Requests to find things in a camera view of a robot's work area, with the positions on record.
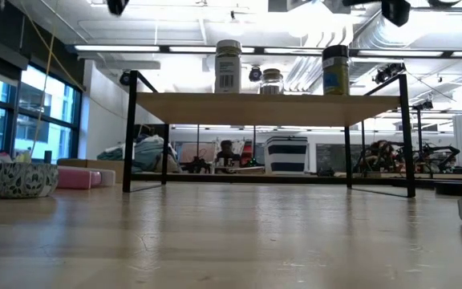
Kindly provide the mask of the cork lid glass jar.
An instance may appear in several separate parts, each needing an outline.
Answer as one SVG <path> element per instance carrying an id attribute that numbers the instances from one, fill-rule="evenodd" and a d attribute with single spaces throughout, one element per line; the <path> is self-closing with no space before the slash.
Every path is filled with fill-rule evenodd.
<path id="1" fill-rule="evenodd" d="M 282 73 L 276 68 L 265 69 L 262 72 L 260 94 L 282 95 L 284 92 L 284 79 Z"/>

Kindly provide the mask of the teal cloth pile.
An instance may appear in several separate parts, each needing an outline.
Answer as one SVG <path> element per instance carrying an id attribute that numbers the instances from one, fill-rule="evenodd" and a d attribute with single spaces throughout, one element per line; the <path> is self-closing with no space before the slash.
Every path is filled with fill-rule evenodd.
<path id="1" fill-rule="evenodd" d="M 132 172 L 161 173 L 163 169 L 163 144 L 164 139 L 158 135 L 145 137 L 134 144 L 132 156 Z M 103 150 L 96 159 L 98 161 L 123 161 L 125 144 L 119 144 Z M 168 145 L 167 172 L 181 173 L 177 153 Z"/>

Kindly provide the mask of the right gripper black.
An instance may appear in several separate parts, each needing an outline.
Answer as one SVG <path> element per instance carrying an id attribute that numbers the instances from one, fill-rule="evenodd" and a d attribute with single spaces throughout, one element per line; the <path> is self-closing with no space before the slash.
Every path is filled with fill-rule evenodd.
<path id="1" fill-rule="evenodd" d="M 381 1 L 383 17 L 392 24 L 401 27 L 407 23 L 411 4 L 406 0 L 342 0 L 344 6 L 357 6 Z"/>

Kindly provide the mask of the brown cardboard box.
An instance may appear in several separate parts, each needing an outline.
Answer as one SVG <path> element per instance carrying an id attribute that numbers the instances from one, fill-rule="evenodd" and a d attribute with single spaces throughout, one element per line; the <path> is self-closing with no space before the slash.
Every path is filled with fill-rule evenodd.
<path id="1" fill-rule="evenodd" d="M 101 161 L 63 158 L 58 159 L 57 164 L 70 167 L 113 170 L 115 172 L 116 183 L 121 183 L 124 178 L 124 161 Z"/>

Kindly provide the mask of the white lid spice jar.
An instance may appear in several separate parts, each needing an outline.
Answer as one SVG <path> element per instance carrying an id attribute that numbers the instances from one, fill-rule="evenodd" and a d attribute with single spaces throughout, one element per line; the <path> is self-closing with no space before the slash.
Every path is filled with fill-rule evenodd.
<path id="1" fill-rule="evenodd" d="M 223 39 L 217 43 L 215 55 L 216 93 L 239 93 L 241 91 L 241 43 Z"/>

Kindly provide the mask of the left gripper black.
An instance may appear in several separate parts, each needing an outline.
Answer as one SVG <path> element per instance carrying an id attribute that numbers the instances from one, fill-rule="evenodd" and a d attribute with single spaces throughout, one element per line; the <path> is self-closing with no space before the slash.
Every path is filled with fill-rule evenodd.
<path id="1" fill-rule="evenodd" d="M 121 15 L 130 0 L 106 0 L 108 11 L 113 15 Z"/>

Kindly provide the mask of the pink box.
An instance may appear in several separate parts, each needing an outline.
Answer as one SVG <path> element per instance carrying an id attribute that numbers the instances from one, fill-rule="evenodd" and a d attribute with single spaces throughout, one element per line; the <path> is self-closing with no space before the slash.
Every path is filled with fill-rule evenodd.
<path id="1" fill-rule="evenodd" d="M 76 167 L 59 167 L 59 189 L 91 189 L 100 185 L 100 172 Z"/>

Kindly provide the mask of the black metal rig frame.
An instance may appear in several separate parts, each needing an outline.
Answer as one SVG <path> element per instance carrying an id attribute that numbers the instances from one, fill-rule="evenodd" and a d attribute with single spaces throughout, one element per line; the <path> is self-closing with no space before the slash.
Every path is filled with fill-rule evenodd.
<path id="1" fill-rule="evenodd" d="M 216 48 L 212 46 L 179 46 L 179 45 L 90 45 L 90 44 L 75 44 L 67 46 L 69 51 L 76 51 L 79 53 L 159 53 L 159 54 L 173 54 L 173 55 L 210 55 L 216 52 Z M 309 48 L 309 47 L 244 47 L 245 55 L 254 56 L 321 56 L 322 49 Z M 438 59 L 438 60 L 462 60 L 462 50 L 408 50 L 408 49 L 357 49 L 352 48 L 349 50 L 349 56 L 354 59 Z M 387 82 L 382 83 L 375 89 L 380 91 L 388 84 L 393 83 L 395 77 L 392 77 Z M 223 183 L 274 183 L 274 184 L 316 184 L 315 178 L 323 177 L 290 177 L 290 176 L 267 176 L 267 175 L 168 175 L 166 169 L 167 163 L 167 150 L 163 149 L 163 169 L 161 175 L 152 175 L 144 173 L 134 173 L 147 176 L 145 181 L 161 181 L 162 185 L 166 185 L 168 181 L 183 181 L 183 182 L 223 182 Z M 403 180 L 404 178 L 392 179 L 373 179 L 363 178 L 359 181 L 354 181 L 358 185 L 389 185 L 390 180 Z M 142 189 L 154 188 L 155 186 L 133 189 L 136 192 Z"/>

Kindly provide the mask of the white rectangular block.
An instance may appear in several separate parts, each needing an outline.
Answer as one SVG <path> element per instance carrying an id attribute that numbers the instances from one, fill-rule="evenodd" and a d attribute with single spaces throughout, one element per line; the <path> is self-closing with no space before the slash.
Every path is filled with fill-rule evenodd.
<path id="1" fill-rule="evenodd" d="M 99 186 L 113 186 L 116 184 L 116 172 L 109 169 L 95 169 L 100 175 Z"/>

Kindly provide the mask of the patterned ceramic bowl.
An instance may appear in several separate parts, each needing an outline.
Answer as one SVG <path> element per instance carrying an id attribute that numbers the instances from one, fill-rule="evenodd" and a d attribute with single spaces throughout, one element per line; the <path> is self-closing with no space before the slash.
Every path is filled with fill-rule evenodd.
<path id="1" fill-rule="evenodd" d="M 59 183 L 57 165 L 39 163 L 0 163 L 0 198 L 47 197 Z"/>

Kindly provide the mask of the dark grey overhead box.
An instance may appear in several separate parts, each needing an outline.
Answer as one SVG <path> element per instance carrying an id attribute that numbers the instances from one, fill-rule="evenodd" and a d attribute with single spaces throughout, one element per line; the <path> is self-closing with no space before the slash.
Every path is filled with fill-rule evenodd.
<path id="1" fill-rule="evenodd" d="M 350 14 L 351 8 L 342 0 L 268 0 L 269 12 L 289 12 L 291 10 L 329 11 L 332 14 Z"/>

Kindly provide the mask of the black and white striped bin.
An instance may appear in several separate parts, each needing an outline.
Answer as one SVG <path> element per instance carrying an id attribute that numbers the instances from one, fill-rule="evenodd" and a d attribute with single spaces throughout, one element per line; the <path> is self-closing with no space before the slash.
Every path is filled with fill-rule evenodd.
<path id="1" fill-rule="evenodd" d="M 304 174 L 309 169 L 305 136 L 272 136 L 264 145 L 267 174 Z"/>

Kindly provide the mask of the person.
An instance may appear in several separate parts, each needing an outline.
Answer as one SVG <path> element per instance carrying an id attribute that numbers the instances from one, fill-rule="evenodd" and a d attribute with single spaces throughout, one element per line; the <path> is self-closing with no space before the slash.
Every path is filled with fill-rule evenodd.
<path id="1" fill-rule="evenodd" d="M 239 161 L 240 155 L 233 152 L 233 142 L 231 140 L 223 140 L 221 142 L 221 150 L 217 153 L 216 160 L 220 159 Z"/>

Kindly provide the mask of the wooden shelf black metal legs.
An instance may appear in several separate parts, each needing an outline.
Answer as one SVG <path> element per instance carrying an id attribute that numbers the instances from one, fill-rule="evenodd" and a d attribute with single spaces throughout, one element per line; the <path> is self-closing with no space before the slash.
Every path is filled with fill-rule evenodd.
<path id="1" fill-rule="evenodd" d="M 123 191 L 132 191 L 132 181 L 145 181 L 147 176 L 132 173 L 132 145 L 136 107 L 141 106 L 164 123 L 163 149 L 168 149 L 170 127 L 173 124 L 233 124 L 328 126 L 338 127 L 344 135 L 346 177 L 315 178 L 316 184 L 337 185 L 348 189 L 354 184 L 351 163 L 352 125 L 362 123 L 382 112 L 398 108 L 403 125 L 403 152 L 406 177 L 390 180 L 389 185 L 405 186 L 406 196 L 415 196 L 415 169 L 412 158 L 410 108 L 407 77 L 397 75 L 398 96 L 381 96 L 376 89 L 365 96 L 338 95 L 261 95 L 235 93 L 159 93 L 139 72 L 129 76 L 128 120 L 125 134 Z"/>

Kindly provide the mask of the black lid spice jar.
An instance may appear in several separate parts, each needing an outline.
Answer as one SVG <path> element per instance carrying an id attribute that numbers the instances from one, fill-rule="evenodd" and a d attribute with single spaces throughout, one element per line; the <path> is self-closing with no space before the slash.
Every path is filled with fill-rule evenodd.
<path id="1" fill-rule="evenodd" d="M 325 95 L 350 93 L 348 46 L 334 45 L 323 50 L 322 87 Z"/>

